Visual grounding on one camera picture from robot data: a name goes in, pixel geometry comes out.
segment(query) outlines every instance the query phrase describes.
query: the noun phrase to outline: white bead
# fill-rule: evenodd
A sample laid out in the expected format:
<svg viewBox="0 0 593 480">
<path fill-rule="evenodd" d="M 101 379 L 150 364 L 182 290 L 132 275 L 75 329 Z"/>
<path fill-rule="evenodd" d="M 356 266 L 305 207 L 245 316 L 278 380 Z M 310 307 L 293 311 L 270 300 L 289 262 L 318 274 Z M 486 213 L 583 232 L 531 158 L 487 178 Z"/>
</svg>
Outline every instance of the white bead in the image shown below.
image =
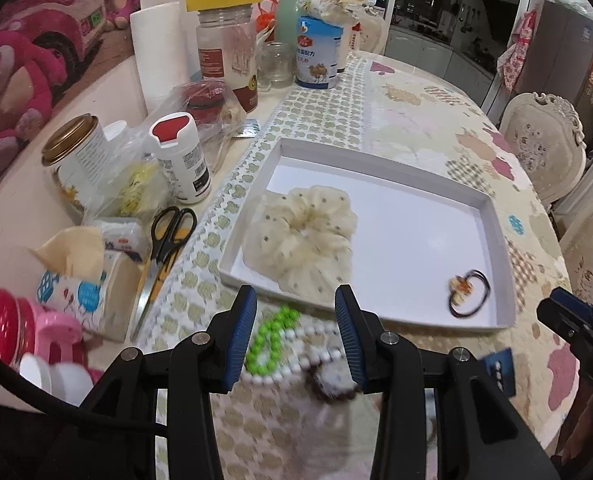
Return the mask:
<svg viewBox="0 0 593 480">
<path fill-rule="evenodd" d="M 311 366 L 317 366 L 321 362 L 321 358 L 318 356 L 318 354 L 314 353 L 308 355 L 308 359 L 310 359 Z"/>
</svg>

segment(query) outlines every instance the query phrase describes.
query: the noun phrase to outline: toy car wheel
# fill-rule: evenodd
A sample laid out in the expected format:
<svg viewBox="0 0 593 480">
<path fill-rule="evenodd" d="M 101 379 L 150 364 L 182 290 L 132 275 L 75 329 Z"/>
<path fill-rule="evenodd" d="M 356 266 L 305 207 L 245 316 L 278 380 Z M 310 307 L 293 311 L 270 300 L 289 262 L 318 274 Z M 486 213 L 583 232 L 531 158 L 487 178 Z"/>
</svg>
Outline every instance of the toy car wheel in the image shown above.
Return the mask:
<svg viewBox="0 0 593 480">
<path fill-rule="evenodd" d="M 52 88 L 53 95 L 61 95 L 80 78 L 79 62 L 72 43 L 60 34 L 48 33 L 36 38 L 34 44 L 51 50 L 65 64 L 65 73 L 67 73 L 65 83 Z"/>
</svg>

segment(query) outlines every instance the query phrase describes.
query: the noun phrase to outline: tablecloth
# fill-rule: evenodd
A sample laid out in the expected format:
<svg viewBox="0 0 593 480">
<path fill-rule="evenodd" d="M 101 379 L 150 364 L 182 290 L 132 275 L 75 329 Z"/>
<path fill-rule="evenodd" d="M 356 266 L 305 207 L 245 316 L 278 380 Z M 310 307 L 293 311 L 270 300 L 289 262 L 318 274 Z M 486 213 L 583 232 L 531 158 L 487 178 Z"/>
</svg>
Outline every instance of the tablecloth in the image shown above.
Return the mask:
<svg viewBox="0 0 593 480">
<path fill-rule="evenodd" d="M 503 137 L 468 97 L 447 84 L 392 68 L 380 56 L 351 56 L 333 90 L 294 88 L 286 95 L 206 209 L 148 316 L 139 346 L 146 352 L 171 348 L 205 329 L 214 313 L 231 306 L 236 291 L 222 285 L 216 264 L 246 192 L 280 136 L 372 152 L 493 197 L 514 272 L 515 326 L 486 334 L 389 328 L 434 351 L 465 346 L 483 356 L 510 346 L 517 380 L 512 402 L 547 445 L 576 391 L 574 357 L 563 341 L 539 325 L 535 313 L 554 286 L 569 288 L 547 215 Z M 257 325 L 273 316 L 277 307 L 259 301 Z M 300 322 L 307 326 L 313 319 L 304 314 Z M 292 345 L 289 357 L 340 346 L 338 335 L 309 335 Z M 326 404 L 311 396 L 302 376 L 296 376 L 272 386 L 239 381 L 228 396 L 211 396 L 211 404 L 226 478 L 369 478 L 379 396 L 359 395 L 350 402 Z M 165 422 L 165 417 L 163 391 L 157 418 Z M 163 439 L 156 445 L 161 480 L 167 478 L 166 445 Z M 435 475 L 435 453 L 431 443 L 428 478 Z"/>
</svg>

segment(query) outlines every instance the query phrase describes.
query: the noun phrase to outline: tray rim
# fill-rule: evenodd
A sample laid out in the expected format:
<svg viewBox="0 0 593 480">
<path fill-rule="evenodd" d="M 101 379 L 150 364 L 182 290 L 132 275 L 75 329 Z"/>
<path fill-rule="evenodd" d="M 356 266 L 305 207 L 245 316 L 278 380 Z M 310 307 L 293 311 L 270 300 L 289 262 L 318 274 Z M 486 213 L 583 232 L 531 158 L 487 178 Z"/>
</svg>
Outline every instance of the tray rim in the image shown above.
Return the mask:
<svg viewBox="0 0 593 480">
<path fill-rule="evenodd" d="M 483 225 L 485 227 L 487 243 L 491 249 L 492 245 L 496 245 L 495 250 L 499 251 L 499 254 L 496 254 L 494 258 L 491 254 L 495 287 L 497 290 L 500 289 L 497 293 L 497 297 L 500 300 L 504 297 L 512 300 L 511 308 L 499 309 L 497 305 L 497 324 L 488 326 L 461 326 L 421 323 L 410 320 L 393 319 L 390 317 L 383 317 L 382 319 L 411 326 L 425 326 L 466 332 L 497 332 L 498 330 L 510 328 L 515 324 L 517 295 L 514 288 L 514 273 L 510 262 L 510 251 L 507 240 L 501 230 L 499 216 L 496 213 L 492 197 L 478 189 L 474 189 L 452 180 L 451 178 L 432 173 L 431 171 L 422 170 L 403 162 L 373 155 L 371 153 L 360 152 L 359 150 L 340 148 L 339 146 L 323 144 L 321 142 L 313 142 L 311 140 L 281 137 L 272 148 L 272 151 L 268 154 L 266 160 L 263 161 L 263 164 L 259 168 L 257 176 L 241 205 L 241 210 L 234 220 L 232 230 L 225 242 L 221 257 L 219 257 L 217 270 L 222 283 L 236 288 L 248 284 L 232 275 L 230 271 L 243 242 L 244 227 L 254 215 L 260 197 L 267 189 L 274 170 L 282 156 L 295 158 L 297 160 L 305 160 L 323 166 L 331 166 L 333 168 L 353 171 L 354 173 L 365 174 L 396 184 L 413 187 L 414 189 L 429 192 L 448 200 L 454 200 L 455 202 L 477 208 L 480 211 L 481 219 L 483 220 Z M 262 296 L 284 301 L 286 303 L 295 303 L 298 306 L 334 311 L 333 305 L 309 301 L 290 292 L 276 292 L 275 290 L 270 290 L 260 285 L 253 286 L 257 290 L 257 293 Z"/>
</svg>

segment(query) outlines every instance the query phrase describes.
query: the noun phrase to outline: refrigerator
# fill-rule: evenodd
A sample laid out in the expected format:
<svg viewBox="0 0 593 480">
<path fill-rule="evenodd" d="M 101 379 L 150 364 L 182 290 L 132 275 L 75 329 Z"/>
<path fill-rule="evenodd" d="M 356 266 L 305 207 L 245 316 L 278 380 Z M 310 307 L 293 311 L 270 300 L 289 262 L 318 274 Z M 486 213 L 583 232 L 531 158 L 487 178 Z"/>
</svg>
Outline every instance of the refrigerator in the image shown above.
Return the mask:
<svg viewBox="0 0 593 480">
<path fill-rule="evenodd" d="M 593 21 L 559 3 L 545 2 L 530 43 L 518 94 L 554 94 L 573 104 L 593 149 Z"/>
</svg>

